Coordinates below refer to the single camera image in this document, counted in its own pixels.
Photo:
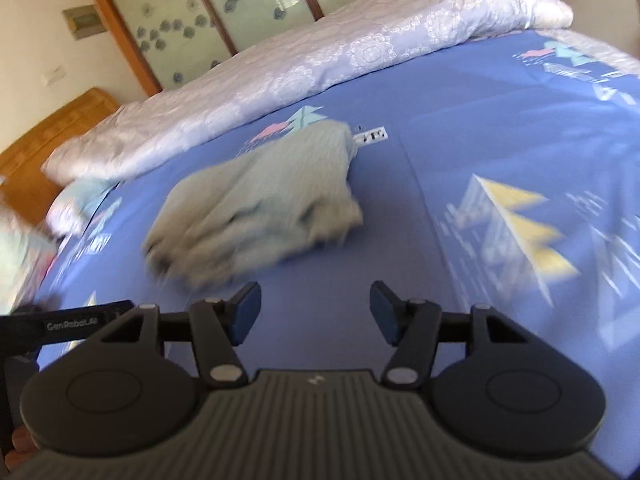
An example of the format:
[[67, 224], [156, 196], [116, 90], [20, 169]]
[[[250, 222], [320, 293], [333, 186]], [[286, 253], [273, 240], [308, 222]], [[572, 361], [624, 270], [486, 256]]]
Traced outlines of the grey knit pants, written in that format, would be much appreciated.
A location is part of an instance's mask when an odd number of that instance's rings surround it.
[[146, 234], [146, 265], [201, 287], [340, 244], [363, 222], [347, 183], [356, 154], [349, 125], [327, 119], [190, 174]]

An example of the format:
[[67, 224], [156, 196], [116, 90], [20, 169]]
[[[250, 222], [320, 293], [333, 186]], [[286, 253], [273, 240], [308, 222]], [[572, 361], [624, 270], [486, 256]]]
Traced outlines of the large floral pale pillow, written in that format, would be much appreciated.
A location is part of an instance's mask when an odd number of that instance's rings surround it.
[[58, 248], [13, 209], [1, 205], [1, 314], [35, 297]]

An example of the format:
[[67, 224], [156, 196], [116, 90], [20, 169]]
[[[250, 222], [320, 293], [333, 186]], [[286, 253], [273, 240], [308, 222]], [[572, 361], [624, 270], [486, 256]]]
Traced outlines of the small purple patterned pillow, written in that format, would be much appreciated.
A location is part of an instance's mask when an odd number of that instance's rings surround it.
[[79, 236], [104, 198], [117, 185], [115, 181], [77, 179], [62, 189], [46, 215], [46, 226], [57, 238]]

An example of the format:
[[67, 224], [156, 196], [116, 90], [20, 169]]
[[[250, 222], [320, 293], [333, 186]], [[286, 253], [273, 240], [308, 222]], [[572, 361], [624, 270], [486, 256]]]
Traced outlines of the wooden headboard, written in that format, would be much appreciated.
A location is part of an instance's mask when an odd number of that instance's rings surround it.
[[81, 136], [119, 109], [107, 92], [91, 88], [31, 128], [1, 153], [1, 197], [31, 226], [38, 226], [62, 188], [41, 166], [67, 140]]

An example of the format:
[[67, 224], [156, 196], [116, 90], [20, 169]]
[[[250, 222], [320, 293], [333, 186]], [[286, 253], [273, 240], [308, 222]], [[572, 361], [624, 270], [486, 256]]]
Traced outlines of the blue patterned bed sheet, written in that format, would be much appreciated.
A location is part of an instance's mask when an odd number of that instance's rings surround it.
[[639, 463], [639, 78], [570, 40], [516, 32], [339, 84], [192, 148], [104, 200], [38, 300], [130, 299], [182, 311], [201, 293], [149, 274], [141, 245], [183, 178], [322, 119], [386, 130], [348, 182], [363, 224], [257, 273], [262, 312], [239, 355], [262, 368], [380, 372], [368, 296], [449, 311], [490, 304], [579, 363], [606, 395], [593, 452]]

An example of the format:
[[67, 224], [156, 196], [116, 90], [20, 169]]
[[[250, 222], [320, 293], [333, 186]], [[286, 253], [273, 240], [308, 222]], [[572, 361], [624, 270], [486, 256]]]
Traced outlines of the white pink quilted duvet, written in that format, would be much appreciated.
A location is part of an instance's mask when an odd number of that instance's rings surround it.
[[357, 0], [255, 44], [183, 87], [122, 106], [41, 170], [119, 181], [336, 84], [487, 36], [570, 27], [562, 0]]

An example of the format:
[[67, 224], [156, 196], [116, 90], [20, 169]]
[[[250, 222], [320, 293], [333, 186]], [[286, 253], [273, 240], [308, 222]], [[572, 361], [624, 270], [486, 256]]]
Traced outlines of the white wall switch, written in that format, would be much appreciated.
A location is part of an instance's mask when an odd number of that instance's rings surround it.
[[42, 76], [43, 84], [49, 87], [51, 84], [62, 80], [66, 76], [66, 70], [63, 66], [55, 67], [53, 70], [45, 72]]

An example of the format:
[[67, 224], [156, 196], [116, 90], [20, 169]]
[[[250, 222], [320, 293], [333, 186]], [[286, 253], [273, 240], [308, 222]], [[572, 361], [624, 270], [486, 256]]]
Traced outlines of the grey wall electrical panel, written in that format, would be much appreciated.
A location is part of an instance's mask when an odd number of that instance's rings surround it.
[[106, 32], [101, 15], [94, 4], [76, 6], [62, 11], [65, 23], [75, 40]]

